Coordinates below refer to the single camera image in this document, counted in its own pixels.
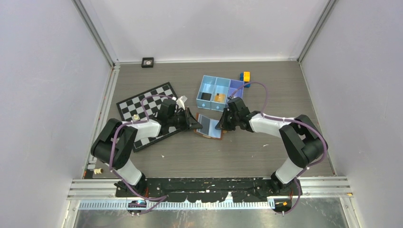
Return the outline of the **purple right bin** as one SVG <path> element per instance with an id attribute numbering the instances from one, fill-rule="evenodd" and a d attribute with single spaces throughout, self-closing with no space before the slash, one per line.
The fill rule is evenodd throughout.
<path id="1" fill-rule="evenodd" d="M 228 97 L 232 96 L 232 97 L 243 98 L 243 89 L 244 89 L 243 85 L 244 85 L 243 81 L 231 79 L 229 91 L 227 94 Z"/>

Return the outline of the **orange card in bin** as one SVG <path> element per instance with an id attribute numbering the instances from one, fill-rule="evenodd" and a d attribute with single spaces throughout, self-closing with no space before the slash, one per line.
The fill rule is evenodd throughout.
<path id="1" fill-rule="evenodd" d="M 223 103 L 223 104 L 224 104 L 225 101 L 226 101 L 226 95 L 225 95 L 225 94 L 221 94 L 221 93 L 217 93 L 217 94 L 214 96 L 213 101 L 216 102 L 216 103 Z"/>

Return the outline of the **cream chess piece on floor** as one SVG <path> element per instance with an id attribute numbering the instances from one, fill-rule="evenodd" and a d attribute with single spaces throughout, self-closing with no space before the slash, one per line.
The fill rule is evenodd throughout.
<path id="1" fill-rule="evenodd" d="M 104 171 L 103 171 L 102 168 L 98 168 L 98 169 L 94 169 L 94 170 L 93 170 L 93 173 L 94 173 L 95 175 L 102 174 L 103 172 L 104 172 Z"/>

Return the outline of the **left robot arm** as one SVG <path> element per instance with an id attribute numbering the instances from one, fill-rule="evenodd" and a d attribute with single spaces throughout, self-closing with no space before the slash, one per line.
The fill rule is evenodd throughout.
<path id="1" fill-rule="evenodd" d="M 110 171 L 125 180 L 127 190 L 135 197 L 145 193 L 145 175 L 130 161 L 136 141 L 165 135 L 170 128 L 201 129 L 188 107 L 176 98 L 166 98 L 156 115 L 145 120 L 122 122 L 109 119 L 91 147 L 91 155 L 107 164 Z"/>

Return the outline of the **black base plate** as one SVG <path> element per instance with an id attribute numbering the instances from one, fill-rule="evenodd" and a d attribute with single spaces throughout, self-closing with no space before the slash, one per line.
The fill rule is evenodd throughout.
<path id="1" fill-rule="evenodd" d="M 263 177 L 222 177 L 222 178 L 146 178 L 140 185 L 126 186 L 118 181 L 117 197 L 141 195 L 158 202 L 214 203 L 232 199 L 233 202 L 263 202 L 268 197 L 280 196 L 290 200 L 302 193 L 300 182 L 282 184 Z"/>

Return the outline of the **brown leather card holder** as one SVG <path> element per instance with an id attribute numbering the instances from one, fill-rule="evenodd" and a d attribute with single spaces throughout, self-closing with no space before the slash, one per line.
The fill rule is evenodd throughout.
<path id="1" fill-rule="evenodd" d="M 200 113 L 197 113 L 196 118 L 198 120 Z M 198 132 L 198 129 L 195 129 L 194 132 L 196 134 L 199 134 L 205 138 L 209 138 L 209 139 L 216 139 L 216 140 L 222 140 L 223 139 L 223 135 L 224 132 L 221 129 L 215 129 L 216 124 L 218 123 L 218 120 L 215 119 L 211 119 L 211 125 L 210 125 L 210 134 L 209 135 L 204 135 Z"/>

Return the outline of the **black card in bin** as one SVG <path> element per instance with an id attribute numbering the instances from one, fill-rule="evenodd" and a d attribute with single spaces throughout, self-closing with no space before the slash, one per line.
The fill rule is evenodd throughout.
<path id="1" fill-rule="evenodd" d="M 202 93 L 201 94 L 201 97 L 200 97 L 200 99 L 201 100 L 205 100 L 205 101 L 210 101 L 211 100 L 211 93 Z"/>

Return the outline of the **small black square box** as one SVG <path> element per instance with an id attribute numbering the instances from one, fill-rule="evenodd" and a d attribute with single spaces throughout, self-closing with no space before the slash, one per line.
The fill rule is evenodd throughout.
<path id="1" fill-rule="evenodd" d="M 154 58 L 153 57 L 143 57 L 141 62 L 142 68 L 153 68 Z"/>

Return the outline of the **light blue left bin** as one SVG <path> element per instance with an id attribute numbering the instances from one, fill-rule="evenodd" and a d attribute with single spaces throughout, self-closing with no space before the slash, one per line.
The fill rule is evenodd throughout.
<path id="1" fill-rule="evenodd" d="M 203 109 L 211 109 L 211 100 L 212 100 L 212 93 L 214 90 L 214 85 L 216 82 L 217 77 L 215 76 L 207 76 L 204 75 L 201 81 L 201 85 L 198 91 L 198 95 L 196 98 L 196 103 L 198 108 L 203 108 Z M 211 100 L 210 101 L 205 101 L 201 100 L 201 94 L 202 93 L 211 93 Z"/>

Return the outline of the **blue yellow toy block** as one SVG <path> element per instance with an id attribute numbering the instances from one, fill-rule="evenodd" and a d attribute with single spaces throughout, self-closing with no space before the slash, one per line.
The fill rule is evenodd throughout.
<path id="1" fill-rule="evenodd" d="M 240 73 L 240 80 L 244 82 L 244 87 L 249 88 L 250 87 L 250 72 L 249 71 L 244 71 Z"/>

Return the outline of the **light blue bin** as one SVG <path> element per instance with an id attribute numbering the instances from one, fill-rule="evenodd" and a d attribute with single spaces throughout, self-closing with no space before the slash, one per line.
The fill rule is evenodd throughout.
<path id="1" fill-rule="evenodd" d="M 201 81 L 201 85 L 198 91 L 198 95 L 196 98 L 196 103 L 198 108 L 203 108 L 203 109 L 211 109 L 211 100 L 212 100 L 212 93 L 214 90 L 214 85 L 216 82 L 217 77 L 215 76 L 207 76 L 204 75 Z M 201 94 L 202 93 L 211 93 L 211 100 L 210 101 L 205 101 L 201 100 Z"/>
<path id="2" fill-rule="evenodd" d="M 227 78 L 222 78 L 222 77 L 218 77 L 216 79 L 215 85 L 214 85 L 214 90 L 212 93 L 212 100 L 211 100 L 211 110 L 214 111 L 223 111 L 223 109 L 226 106 L 226 102 L 227 102 L 227 94 L 229 91 L 229 86 L 230 86 L 230 79 Z M 216 103 L 213 101 L 214 96 L 217 93 L 221 93 L 221 94 L 225 94 L 226 95 L 226 101 L 225 103 Z"/>

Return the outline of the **grey card in holder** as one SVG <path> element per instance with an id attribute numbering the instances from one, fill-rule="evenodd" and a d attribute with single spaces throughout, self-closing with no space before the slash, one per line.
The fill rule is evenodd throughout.
<path id="1" fill-rule="evenodd" d="M 201 129 L 198 129 L 198 132 L 204 135 L 210 134 L 210 125 L 211 125 L 211 118 L 208 118 L 202 114 L 198 117 L 198 122 L 202 125 Z"/>

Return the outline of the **black white chessboard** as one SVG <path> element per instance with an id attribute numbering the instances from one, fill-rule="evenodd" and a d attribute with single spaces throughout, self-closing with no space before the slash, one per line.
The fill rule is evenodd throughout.
<path id="1" fill-rule="evenodd" d="M 163 100 L 167 97 L 178 97 L 170 82 L 165 82 L 156 87 L 143 91 L 137 95 L 118 102 L 116 105 L 122 121 L 132 121 L 135 114 L 138 115 L 142 121 L 146 120 L 147 115 L 149 117 L 156 117 Z M 134 142 L 133 151 L 139 152 L 157 142 L 187 130 L 170 127 L 168 130 L 159 132 L 156 136 L 136 140 Z"/>

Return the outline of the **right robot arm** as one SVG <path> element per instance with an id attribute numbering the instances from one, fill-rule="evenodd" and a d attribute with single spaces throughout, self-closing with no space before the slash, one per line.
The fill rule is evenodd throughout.
<path id="1" fill-rule="evenodd" d="M 271 188 L 278 195 L 285 194 L 290 189 L 290 182 L 327 155 L 328 145 L 324 137 L 304 114 L 285 118 L 251 112 L 241 98 L 235 97 L 228 101 L 216 128 L 234 131 L 237 127 L 276 136 L 283 141 L 288 158 L 271 175 Z"/>

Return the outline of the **light blue middle bin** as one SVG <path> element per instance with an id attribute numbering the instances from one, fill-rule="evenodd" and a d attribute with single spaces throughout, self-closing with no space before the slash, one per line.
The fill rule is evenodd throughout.
<path id="1" fill-rule="evenodd" d="M 214 85 L 214 90 L 212 93 L 212 100 L 211 100 L 211 110 L 214 111 L 223 111 L 223 109 L 226 106 L 226 102 L 227 102 L 227 94 L 229 91 L 229 86 L 230 86 L 230 79 L 227 78 L 222 78 L 222 77 L 218 77 L 216 79 L 215 85 Z M 213 101 L 214 96 L 217 93 L 221 93 L 221 94 L 225 94 L 226 95 L 226 101 L 225 103 L 216 103 Z"/>

